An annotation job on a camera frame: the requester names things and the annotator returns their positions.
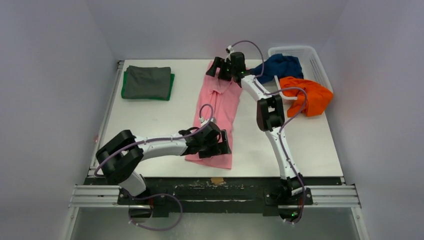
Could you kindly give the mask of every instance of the blue cloth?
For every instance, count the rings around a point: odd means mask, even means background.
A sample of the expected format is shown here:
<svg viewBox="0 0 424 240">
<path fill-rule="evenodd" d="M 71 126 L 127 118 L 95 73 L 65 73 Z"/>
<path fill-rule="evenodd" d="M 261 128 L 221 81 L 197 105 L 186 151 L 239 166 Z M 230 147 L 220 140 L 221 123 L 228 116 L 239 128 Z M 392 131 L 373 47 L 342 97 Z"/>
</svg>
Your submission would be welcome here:
<svg viewBox="0 0 424 240">
<path fill-rule="evenodd" d="M 253 74 L 261 74 L 262 64 L 253 69 Z M 283 56 L 282 54 L 274 54 L 265 61 L 263 75 L 257 80 L 261 83 L 267 83 L 274 79 L 274 75 L 280 78 L 295 77 L 303 79 L 302 67 L 299 58 L 295 56 Z"/>
</svg>

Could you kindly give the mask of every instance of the white laundry basket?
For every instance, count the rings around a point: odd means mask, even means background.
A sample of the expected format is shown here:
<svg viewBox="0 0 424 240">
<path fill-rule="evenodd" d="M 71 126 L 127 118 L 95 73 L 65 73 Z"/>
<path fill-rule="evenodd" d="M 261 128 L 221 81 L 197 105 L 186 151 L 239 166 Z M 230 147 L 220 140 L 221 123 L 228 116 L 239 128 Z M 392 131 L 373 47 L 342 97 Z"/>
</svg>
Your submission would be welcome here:
<svg viewBox="0 0 424 240">
<path fill-rule="evenodd" d="M 326 71 L 321 64 L 320 58 L 318 57 L 317 52 L 311 46 L 279 46 L 272 47 L 268 50 L 268 56 L 271 57 L 274 54 L 283 54 L 284 56 L 294 56 L 299 58 L 300 65 L 302 67 L 304 79 L 311 80 L 321 84 L 321 86 L 326 87 L 328 90 L 333 92 L 329 78 L 327 77 Z M 275 82 L 278 89 L 280 87 L 280 80 L 277 76 L 274 76 Z M 296 96 L 283 96 L 284 103 L 289 103 L 293 100 L 298 99 Z"/>
</svg>

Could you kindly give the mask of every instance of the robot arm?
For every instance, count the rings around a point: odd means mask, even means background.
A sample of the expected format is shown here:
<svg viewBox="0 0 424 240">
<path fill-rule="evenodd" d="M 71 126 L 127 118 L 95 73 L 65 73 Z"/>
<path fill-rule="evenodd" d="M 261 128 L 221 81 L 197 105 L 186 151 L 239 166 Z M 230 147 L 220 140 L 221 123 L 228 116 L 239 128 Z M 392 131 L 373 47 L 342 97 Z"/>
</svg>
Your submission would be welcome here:
<svg viewBox="0 0 424 240">
<path fill-rule="evenodd" d="M 130 130 L 123 130 L 97 151 L 97 169 L 102 169 L 109 185 L 119 185 L 132 196 L 138 196 L 147 189 L 143 177 L 134 171 L 141 161 L 197 153 L 200 158 L 231 153 L 227 132 L 220 130 L 213 119 L 207 119 L 194 132 L 180 130 L 173 135 L 155 138 L 139 137 Z"/>
<path fill-rule="evenodd" d="M 285 131 L 282 128 L 285 123 L 282 97 L 279 94 L 273 95 L 264 89 L 262 84 L 257 81 L 256 76 L 246 69 L 243 53 L 234 52 L 231 46 L 227 48 L 227 52 L 229 55 L 226 59 L 215 57 L 206 75 L 215 77 L 217 68 L 219 68 L 218 79 L 236 82 L 256 101 L 257 126 L 265 132 L 272 145 L 286 196 L 294 196 L 303 192 L 305 188 L 300 183 L 303 176 L 293 161 Z"/>
</svg>

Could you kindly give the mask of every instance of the white wall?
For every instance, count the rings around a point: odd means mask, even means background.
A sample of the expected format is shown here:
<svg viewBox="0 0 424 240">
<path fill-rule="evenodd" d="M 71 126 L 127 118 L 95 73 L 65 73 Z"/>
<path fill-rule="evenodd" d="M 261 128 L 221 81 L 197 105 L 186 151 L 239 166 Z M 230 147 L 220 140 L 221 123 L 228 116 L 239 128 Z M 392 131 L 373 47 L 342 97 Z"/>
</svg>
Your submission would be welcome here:
<svg viewBox="0 0 424 240">
<path fill-rule="evenodd" d="M 87 0 L 119 59 L 211 59 L 251 40 L 266 54 L 292 44 L 321 49 L 347 0 Z M 239 48 L 247 58 L 256 49 Z"/>
<path fill-rule="evenodd" d="M 424 239 L 424 2 L 351 0 L 320 57 L 326 111 L 372 239 Z"/>
<path fill-rule="evenodd" d="M 115 60 L 83 0 L 1 0 L 0 235 L 57 240 Z"/>
</svg>

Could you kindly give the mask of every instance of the cable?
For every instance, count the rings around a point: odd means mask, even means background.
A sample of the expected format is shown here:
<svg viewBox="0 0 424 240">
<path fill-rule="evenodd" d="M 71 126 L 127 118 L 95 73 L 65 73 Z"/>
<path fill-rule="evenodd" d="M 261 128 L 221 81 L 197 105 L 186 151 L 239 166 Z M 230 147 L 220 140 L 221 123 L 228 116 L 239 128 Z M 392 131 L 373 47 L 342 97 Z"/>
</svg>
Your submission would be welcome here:
<svg viewBox="0 0 424 240">
<path fill-rule="evenodd" d="M 257 75 L 256 77 L 257 78 L 262 77 L 262 75 L 264 74 L 265 62 L 264 62 L 264 55 L 262 54 L 262 52 L 259 49 L 258 45 L 256 45 L 254 42 L 249 41 L 249 40 L 241 40 L 241 41 L 238 41 L 238 42 L 234 43 L 233 45 L 231 45 L 231 47 L 234 47 L 235 45 L 237 45 L 239 43 L 250 43 L 250 44 L 253 44 L 256 47 L 256 49 L 259 51 L 260 58 L 262 59 L 262 71 L 260 71 L 260 74 Z"/>
<path fill-rule="evenodd" d="M 202 105 L 201 106 L 201 108 L 200 108 L 200 111 L 199 111 L 199 118 L 201 119 L 202 118 L 202 110 L 203 110 L 203 108 L 204 107 L 206 107 L 206 106 L 208 106 L 209 108 L 210 108 L 210 117 L 209 117 L 209 119 L 207 120 L 207 122 L 206 122 L 206 124 L 204 124 L 203 126 L 201 126 L 200 128 L 198 128 L 196 131 L 194 131 L 194 132 L 192 132 L 192 133 L 190 133 L 190 134 L 187 134 L 187 135 L 184 135 L 184 136 L 179 136 L 179 137 L 174 137 L 174 138 L 171 138 L 171 137 L 158 137 L 158 138 L 152 138 L 152 139 L 147 139 L 147 140 L 141 140 L 141 141 L 137 141 L 137 142 L 133 142 L 133 143 L 131 143 L 131 144 L 128 144 L 128 145 L 126 145 L 126 146 L 124 146 L 124 147 L 122 147 L 121 149 L 119 149 L 119 150 L 117 150 L 116 152 L 114 152 L 114 153 L 112 153 L 110 156 L 108 156 L 104 161 L 102 161 L 99 165 L 98 165 L 98 167 L 95 169 L 95 171 L 94 171 L 94 175 L 96 176 L 96 177 L 103 177 L 104 175 L 100 175 L 99 174 L 99 170 L 109 161 L 109 160 L 111 160 L 113 157 L 115 157 L 116 155 L 118 155 L 118 154 L 120 154 L 122 151 L 125 151 L 125 150 L 127 150 L 127 149 L 129 149 L 129 148 L 132 148 L 132 147 L 134 147 L 134 146 L 137 146 L 137 145 L 139 145 L 139 144 L 144 144 L 144 143 L 151 143 L 151 142 L 155 142 L 155 141 L 169 141 L 169 140 L 180 140 L 180 139 L 186 139 L 186 138 L 189 138 L 189 137 L 191 137 L 191 136 L 193 136 L 193 135 L 195 135 L 197 132 L 200 132 L 200 131 L 202 131 L 204 128 L 206 128 L 206 126 L 211 122 L 211 120 L 212 120 L 212 118 L 214 117 L 214 108 L 212 107 L 212 105 L 210 105 L 209 103 L 206 103 L 206 104 L 204 104 L 204 105 Z M 138 224 L 137 222 L 135 222 L 134 220 L 132 220 L 131 219 L 131 216 L 129 216 L 129 222 L 130 223 L 132 223 L 132 224 L 134 224 L 134 225 L 136 225 L 137 227 L 140 227 L 140 228 L 144 228 L 144 229 L 147 229 L 147 230 L 152 230 L 152 231 L 166 231 L 166 230 L 170 230 L 170 229 L 172 229 L 173 227 L 175 227 L 178 223 L 180 223 L 180 221 L 181 221 L 181 219 L 183 218 L 183 205 L 181 205 L 181 202 L 178 200 L 178 198 L 176 198 L 175 196 L 173 196 L 173 195 L 170 195 L 170 194 L 167 194 L 167 193 L 158 193 L 158 194 L 154 194 L 154 195 L 151 195 L 151 196 L 147 196 L 147 197 L 141 197 L 141 198 L 137 198 L 137 197 L 134 197 L 134 196 L 131 196 L 134 200 L 139 200 L 139 201 L 142 201 L 142 200 L 147 200 L 147 199 L 152 199 L 152 198 L 154 198 L 154 197 L 158 197 L 158 196 L 167 196 L 167 197 L 170 197 L 170 198 L 172 198 L 172 199 L 174 199 L 175 201 L 176 201 L 176 203 L 179 205 L 179 209 L 180 209 L 180 215 L 179 215 L 179 217 L 178 217 L 178 219 L 177 219 L 177 221 L 174 223 L 174 224 L 172 224 L 172 225 L 170 225 L 170 226 L 167 226 L 167 227 L 163 227 L 163 228 L 155 228 L 155 227 L 149 227 L 149 226 L 144 226 L 144 225 L 141 225 L 141 224 Z"/>
<path fill-rule="evenodd" d="M 299 91 L 301 91 L 301 92 L 303 92 L 303 94 L 305 95 L 305 99 L 304 99 L 304 101 L 303 101 L 303 104 L 302 104 L 302 106 L 300 107 L 300 109 L 299 109 L 299 111 L 297 111 L 296 112 L 296 114 L 294 114 L 292 117 L 290 117 L 282 126 L 281 126 L 281 128 L 280 128 L 280 130 L 279 130 L 279 134 L 278 134 L 278 138 L 279 138 L 279 143 L 281 144 L 281 147 L 282 147 L 282 150 L 283 150 L 283 152 L 284 152 L 284 155 L 285 155 L 285 158 L 286 158 L 286 160 L 287 160 L 287 162 L 288 162 L 288 164 L 290 165 L 290 167 L 291 167 L 291 169 L 293 170 L 293 172 L 294 172 L 294 174 L 296 175 L 296 177 L 297 177 L 297 179 L 299 180 L 299 183 L 300 183 L 300 185 L 302 186 L 302 192 L 303 192 L 303 201 L 302 201 L 302 205 L 300 206 L 300 212 L 299 212 L 299 215 L 296 217 L 296 219 L 295 220 L 293 220 L 292 222 L 290 222 L 290 223 L 292 223 L 292 224 L 296 224 L 296 223 L 298 223 L 300 220 L 301 220 L 301 218 L 302 218 L 302 214 L 303 214 L 303 212 L 304 212 L 304 208 L 305 208 L 305 202 L 306 202 L 306 191 L 305 191 L 305 184 L 304 184 L 304 182 L 302 181 L 302 179 L 301 179 L 301 177 L 299 176 L 299 173 L 295 170 L 295 166 L 293 165 L 293 163 L 292 163 L 292 161 L 291 161 L 291 159 L 290 159 L 290 157 L 289 157 L 289 154 L 287 153 L 287 150 L 286 150 L 286 148 L 284 147 L 284 145 L 283 145 L 283 139 L 282 139 L 282 137 L 281 137 L 281 132 L 283 131 L 283 129 L 284 129 L 284 127 L 288 124 L 288 123 L 290 123 L 295 117 L 297 117 L 301 112 L 302 112 L 302 110 L 305 108 L 305 106 L 306 106 L 306 103 L 307 103 L 307 99 L 308 99 L 308 95 L 307 95 L 307 93 L 305 92 L 305 90 L 304 89 L 302 89 L 302 88 L 300 88 L 300 87 L 296 87 L 296 86 L 292 86 L 292 87 L 286 87 L 286 88 L 283 88 L 283 89 L 280 89 L 280 90 L 277 90 L 277 91 L 274 91 L 274 92 L 267 92 L 267 91 L 265 91 L 264 89 L 262 89 L 262 87 L 261 86 L 259 86 L 258 85 L 258 83 L 256 82 L 256 80 L 254 80 L 253 81 L 253 83 L 254 83 L 254 85 L 264 94 L 264 95 L 267 95 L 267 96 L 270 96 L 270 95 L 274 95 L 274 94 L 277 94 L 277 93 L 280 93 L 280 92 L 284 92 L 284 91 L 287 91 L 287 90 L 299 90 Z"/>
<path fill-rule="evenodd" d="M 198 130 L 199 128 L 197 127 L 197 126 L 192 126 L 192 127 L 190 127 L 189 129 L 187 129 L 186 131 L 189 131 L 189 132 L 191 132 L 191 131 L 193 131 L 193 130 Z"/>
<path fill-rule="evenodd" d="M 174 199 L 176 201 L 176 203 L 179 206 L 179 217 L 178 219 L 170 226 L 167 227 L 162 227 L 162 228 L 156 228 L 156 227 L 150 227 L 150 226 L 145 226 L 145 225 L 141 225 L 138 222 L 134 221 L 131 218 L 130 212 L 128 212 L 128 218 L 129 218 L 129 222 L 128 223 L 132 223 L 137 227 L 143 228 L 143 229 L 147 229 L 147 230 L 151 230 L 151 231 L 157 231 L 157 232 L 162 232 L 162 231 L 167 231 L 172 229 L 173 227 L 177 226 L 180 222 L 181 219 L 183 219 L 183 205 L 181 204 L 180 200 L 178 200 L 178 198 L 176 198 L 175 196 L 168 194 L 168 193 L 158 193 L 158 194 L 153 194 L 151 196 L 147 196 L 147 197 L 134 197 L 132 195 L 130 195 L 129 192 L 127 192 L 128 195 L 133 199 L 133 200 L 137 200 L 137 201 L 143 201 L 143 200 L 148 200 L 148 199 L 152 199 L 155 197 L 159 197 L 159 196 L 166 196 L 166 197 L 170 197 L 172 199 Z"/>
</svg>

